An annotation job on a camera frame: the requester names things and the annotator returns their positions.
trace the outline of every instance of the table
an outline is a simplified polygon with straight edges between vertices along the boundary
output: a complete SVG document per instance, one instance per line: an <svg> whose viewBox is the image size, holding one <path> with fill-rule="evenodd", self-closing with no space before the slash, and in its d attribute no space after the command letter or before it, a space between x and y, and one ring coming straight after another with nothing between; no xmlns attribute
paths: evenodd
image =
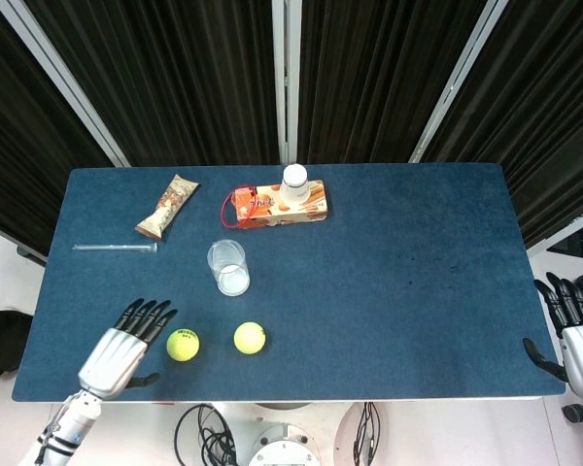
<svg viewBox="0 0 583 466"><path fill-rule="evenodd" d="M279 166L83 169L56 226L14 399L60 401L104 331L137 297L179 310L137 374L160 372L120 401L351 401L556 394L532 366L525 336L552 354L516 217L492 164L308 166L322 179L325 221L226 230L219 212L241 183L277 183ZM73 251L146 244L134 231L175 174L201 186L157 254ZM207 250L245 249L251 286L218 292ZM247 320L267 331L258 355L233 346ZM176 328L201 339L178 363Z"/></svg>

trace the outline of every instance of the black curtain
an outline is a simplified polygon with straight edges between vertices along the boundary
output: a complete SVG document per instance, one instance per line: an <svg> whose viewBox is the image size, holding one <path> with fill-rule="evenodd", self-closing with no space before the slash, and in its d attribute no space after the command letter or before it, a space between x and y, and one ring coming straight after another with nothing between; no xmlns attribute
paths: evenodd
<svg viewBox="0 0 583 466"><path fill-rule="evenodd" d="M279 163L270 0L26 0L135 166Z"/></svg>
<svg viewBox="0 0 583 466"><path fill-rule="evenodd" d="M485 4L303 2L298 161L407 162Z"/></svg>
<svg viewBox="0 0 583 466"><path fill-rule="evenodd" d="M71 170L109 165L0 13L0 230L47 254Z"/></svg>
<svg viewBox="0 0 583 466"><path fill-rule="evenodd" d="M528 246L583 213L583 0L508 4L423 161L500 163Z"/></svg>

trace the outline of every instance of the transparent cup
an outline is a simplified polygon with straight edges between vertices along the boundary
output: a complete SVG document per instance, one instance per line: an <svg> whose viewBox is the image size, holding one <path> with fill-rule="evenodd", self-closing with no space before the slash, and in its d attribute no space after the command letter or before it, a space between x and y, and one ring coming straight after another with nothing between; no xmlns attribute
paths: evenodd
<svg viewBox="0 0 583 466"><path fill-rule="evenodd" d="M218 289L226 296L239 296L246 291L251 282L246 265L246 254L239 243L232 240L220 240L207 252Z"/></svg>

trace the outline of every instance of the yellow tennis ball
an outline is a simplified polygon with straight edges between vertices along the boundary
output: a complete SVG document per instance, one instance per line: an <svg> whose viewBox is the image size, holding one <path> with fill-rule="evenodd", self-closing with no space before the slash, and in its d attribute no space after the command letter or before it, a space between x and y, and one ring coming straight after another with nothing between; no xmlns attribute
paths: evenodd
<svg viewBox="0 0 583 466"><path fill-rule="evenodd" d="M255 354L265 345L265 331L254 322L244 322L233 335L235 347L244 354Z"/></svg>
<svg viewBox="0 0 583 466"><path fill-rule="evenodd" d="M180 328L166 340L166 351L176 361L190 361L198 353L198 336L187 328Z"/></svg>

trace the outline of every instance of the robotic hand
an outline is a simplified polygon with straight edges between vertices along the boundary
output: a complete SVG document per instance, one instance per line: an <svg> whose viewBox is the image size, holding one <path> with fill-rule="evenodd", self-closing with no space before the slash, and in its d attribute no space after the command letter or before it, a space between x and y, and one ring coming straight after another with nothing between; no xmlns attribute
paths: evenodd
<svg viewBox="0 0 583 466"><path fill-rule="evenodd" d="M555 290L539 280L535 281L535 287L544 298L560 339L564 366L546 360L529 338L523 339L523 345L533 364L560 381L569 383L572 391L583 399L583 277L579 277L576 284L551 273L546 277ZM583 407L581 410L576 413L578 420L583 420Z"/></svg>
<svg viewBox="0 0 583 466"><path fill-rule="evenodd" d="M146 386L158 373L132 377L145 352L177 313L160 316L171 302L156 304L138 299L123 312L113 328L101 337L80 370L82 390L68 397L19 466L63 466L80 446L101 415L101 402L112 400L126 388Z"/></svg>

